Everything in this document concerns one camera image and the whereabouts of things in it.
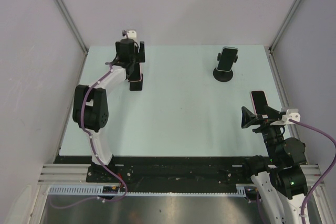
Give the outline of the pink phone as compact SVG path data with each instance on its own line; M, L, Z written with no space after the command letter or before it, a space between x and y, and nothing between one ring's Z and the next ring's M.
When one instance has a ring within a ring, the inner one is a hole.
M251 101L256 114L266 114L265 106L268 105L266 94L262 90L250 92Z
M140 82L142 80L141 65L136 63L130 68L128 81L129 82Z

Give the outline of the black phone stand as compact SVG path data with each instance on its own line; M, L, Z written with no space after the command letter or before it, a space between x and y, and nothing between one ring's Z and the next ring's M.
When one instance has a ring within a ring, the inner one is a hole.
M143 74L132 74L128 82L130 91L142 91L143 89Z

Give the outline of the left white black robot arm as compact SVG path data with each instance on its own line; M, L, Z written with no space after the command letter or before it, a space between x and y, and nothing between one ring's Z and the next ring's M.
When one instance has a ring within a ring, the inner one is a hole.
M144 62L145 43L135 38L121 39L116 42L115 58L105 63L108 71L92 85L79 84L75 88L72 119L88 134L92 162L100 165L97 174L105 182L116 175L116 169L109 165L113 154L104 132L109 119L108 95L124 82L130 84L130 91L141 91Z

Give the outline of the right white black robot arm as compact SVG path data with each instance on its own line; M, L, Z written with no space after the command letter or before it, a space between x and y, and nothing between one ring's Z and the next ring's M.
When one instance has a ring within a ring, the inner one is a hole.
M308 194L306 176L301 166L307 162L306 146L295 137L284 138L286 125L300 121L298 109L277 111L265 106L264 114L254 114L242 107L241 128L253 126L262 134L268 158L256 155L246 158L242 176L257 189L257 202L262 204L271 223L309 223L304 202Z

